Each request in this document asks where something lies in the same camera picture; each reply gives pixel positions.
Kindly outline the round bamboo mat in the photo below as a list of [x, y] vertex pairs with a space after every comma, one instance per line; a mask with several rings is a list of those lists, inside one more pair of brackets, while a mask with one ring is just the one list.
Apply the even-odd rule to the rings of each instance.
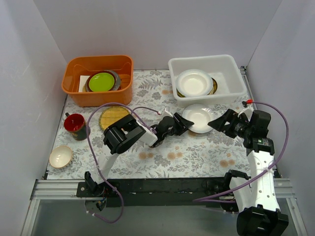
[[108, 126], [129, 115], [128, 109], [122, 106], [106, 108], [99, 117], [99, 126], [104, 131]]

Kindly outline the yellow black patterned plate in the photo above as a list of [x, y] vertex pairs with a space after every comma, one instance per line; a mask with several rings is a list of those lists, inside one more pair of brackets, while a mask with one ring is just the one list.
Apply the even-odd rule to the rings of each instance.
[[212, 78], [212, 81], [213, 81], [213, 93], [212, 94], [215, 94], [217, 89], [218, 89], [218, 83], [214, 78]]

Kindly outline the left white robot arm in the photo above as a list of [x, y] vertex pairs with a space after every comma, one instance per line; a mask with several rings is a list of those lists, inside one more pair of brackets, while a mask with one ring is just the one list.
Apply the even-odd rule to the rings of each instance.
[[162, 120], [149, 128], [141, 125], [132, 115], [127, 115], [104, 131], [103, 151], [99, 157], [90, 147], [96, 170], [85, 172], [85, 183], [88, 191], [95, 197], [104, 193], [109, 172], [120, 154], [128, 151], [137, 141], [142, 141], [151, 148], [161, 145], [168, 136], [181, 136], [194, 122], [183, 118], [178, 113], [166, 115]]

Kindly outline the white deep plate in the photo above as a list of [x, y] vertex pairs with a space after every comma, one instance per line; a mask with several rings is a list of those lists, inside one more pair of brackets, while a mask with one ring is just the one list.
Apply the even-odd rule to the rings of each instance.
[[213, 94], [212, 77], [199, 69], [189, 69], [182, 72], [175, 80], [177, 91], [183, 97], [201, 97]]
[[194, 123], [194, 125], [189, 128], [190, 131], [204, 134], [212, 130], [212, 127], [210, 127], [208, 123], [215, 119], [215, 114], [205, 105], [194, 104], [183, 110], [182, 117]]

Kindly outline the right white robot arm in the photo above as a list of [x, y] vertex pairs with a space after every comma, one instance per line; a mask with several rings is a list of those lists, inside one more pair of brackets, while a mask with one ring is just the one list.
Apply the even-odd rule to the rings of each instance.
[[240, 137], [247, 151], [251, 176], [230, 170], [225, 174], [223, 191], [234, 195], [239, 214], [237, 233], [240, 236], [280, 236], [289, 225], [278, 204], [274, 172], [274, 143], [267, 137], [271, 115], [254, 110], [251, 118], [232, 109], [208, 125], [226, 136]]

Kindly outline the green dotted scalloped plate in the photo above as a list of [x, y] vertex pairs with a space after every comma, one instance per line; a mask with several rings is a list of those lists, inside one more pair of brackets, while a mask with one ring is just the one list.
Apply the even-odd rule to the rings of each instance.
[[177, 92], [177, 95], [179, 96], [179, 97], [185, 97], [183, 94], [181, 94], [178, 90], [176, 90], [176, 92]]

